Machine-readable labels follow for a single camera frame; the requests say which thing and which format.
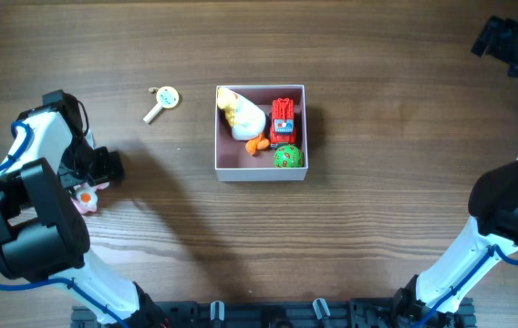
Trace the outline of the wooden rattle drum toy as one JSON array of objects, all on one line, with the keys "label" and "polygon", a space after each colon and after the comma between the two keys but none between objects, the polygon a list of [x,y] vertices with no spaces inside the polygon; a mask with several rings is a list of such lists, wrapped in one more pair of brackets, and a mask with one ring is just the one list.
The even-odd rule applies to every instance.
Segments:
[{"label": "wooden rattle drum toy", "polygon": [[181,96],[174,87],[149,87],[148,91],[155,96],[156,104],[143,118],[147,124],[150,124],[164,109],[176,108],[181,101]]}]

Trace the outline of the red toy fire truck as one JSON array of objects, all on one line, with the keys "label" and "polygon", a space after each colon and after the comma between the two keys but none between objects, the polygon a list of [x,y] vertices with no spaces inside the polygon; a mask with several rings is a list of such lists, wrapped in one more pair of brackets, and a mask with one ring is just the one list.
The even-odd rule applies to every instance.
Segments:
[{"label": "red toy fire truck", "polygon": [[294,106],[294,100],[291,98],[278,98],[273,101],[269,140],[274,149],[296,143]]}]

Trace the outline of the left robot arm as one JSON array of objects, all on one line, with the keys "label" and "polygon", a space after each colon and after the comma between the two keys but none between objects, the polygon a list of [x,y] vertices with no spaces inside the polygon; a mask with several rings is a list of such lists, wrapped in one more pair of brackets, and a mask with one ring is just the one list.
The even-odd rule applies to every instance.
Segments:
[{"label": "left robot arm", "polygon": [[[55,286],[108,327],[168,327],[167,314],[136,282],[90,247],[82,216],[95,190],[124,178],[116,151],[93,144],[84,105],[59,89],[20,113],[0,164],[0,272],[16,292]],[[90,193],[83,200],[82,192]]]}]

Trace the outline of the pink plush chick toy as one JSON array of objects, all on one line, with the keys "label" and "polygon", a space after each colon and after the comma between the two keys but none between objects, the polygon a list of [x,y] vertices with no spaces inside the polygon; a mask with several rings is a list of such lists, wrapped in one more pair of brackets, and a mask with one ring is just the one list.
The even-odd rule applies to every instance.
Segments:
[{"label": "pink plush chick toy", "polygon": [[104,190],[109,186],[108,182],[89,186],[83,183],[74,188],[71,200],[80,214],[95,212],[98,209],[98,190]]}]

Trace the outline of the pink open cardboard box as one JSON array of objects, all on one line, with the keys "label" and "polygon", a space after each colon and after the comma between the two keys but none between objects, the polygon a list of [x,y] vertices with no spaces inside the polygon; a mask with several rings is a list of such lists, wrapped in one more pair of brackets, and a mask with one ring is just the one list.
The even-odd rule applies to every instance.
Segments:
[{"label": "pink open cardboard box", "polygon": [[298,145],[304,155],[301,168],[278,168],[274,165],[273,149],[249,155],[242,141],[232,137],[231,128],[220,109],[215,109],[214,169],[219,181],[297,181],[303,180],[309,168],[306,117],[306,89],[295,85],[229,85],[229,89],[246,97],[263,112],[270,113],[277,98],[291,98],[298,125]]}]

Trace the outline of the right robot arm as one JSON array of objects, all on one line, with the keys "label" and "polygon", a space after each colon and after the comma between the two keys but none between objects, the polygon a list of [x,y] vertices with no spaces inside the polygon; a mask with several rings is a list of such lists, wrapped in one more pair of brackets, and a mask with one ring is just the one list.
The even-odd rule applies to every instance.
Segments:
[{"label": "right robot arm", "polygon": [[[471,49],[493,56],[518,77],[518,22],[491,17]],[[390,307],[394,326],[455,327],[464,296],[498,262],[518,266],[518,158],[483,174],[468,203],[470,217],[443,255],[399,289]]]}]

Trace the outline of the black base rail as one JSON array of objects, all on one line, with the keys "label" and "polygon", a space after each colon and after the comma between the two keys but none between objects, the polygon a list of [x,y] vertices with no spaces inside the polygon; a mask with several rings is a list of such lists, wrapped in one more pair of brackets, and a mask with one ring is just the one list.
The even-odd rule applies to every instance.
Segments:
[{"label": "black base rail", "polygon": [[[351,299],[329,302],[331,327],[390,327],[389,298]],[[197,302],[158,302],[169,317],[171,327],[267,327],[276,319],[286,319],[294,327],[322,327],[311,302],[227,303],[224,319],[211,321],[211,305]]]}]

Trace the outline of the white plush duck toy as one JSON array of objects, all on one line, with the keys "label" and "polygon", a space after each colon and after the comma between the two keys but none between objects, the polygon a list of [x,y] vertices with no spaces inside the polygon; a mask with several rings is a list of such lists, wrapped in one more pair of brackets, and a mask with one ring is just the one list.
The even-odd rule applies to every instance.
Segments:
[{"label": "white plush duck toy", "polygon": [[216,104],[231,127],[232,137],[245,141],[245,150],[249,155],[255,156],[258,151],[270,147],[264,132],[266,114],[255,103],[230,88],[219,87]]}]

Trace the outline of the green patterned ball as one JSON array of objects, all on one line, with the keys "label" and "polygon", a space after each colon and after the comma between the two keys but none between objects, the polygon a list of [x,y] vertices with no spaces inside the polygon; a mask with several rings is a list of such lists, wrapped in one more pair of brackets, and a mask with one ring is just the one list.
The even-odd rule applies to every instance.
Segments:
[{"label": "green patterned ball", "polygon": [[304,165],[304,152],[296,145],[283,145],[274,153],[274,166],[276,168],[293,169],[302,168]]}]

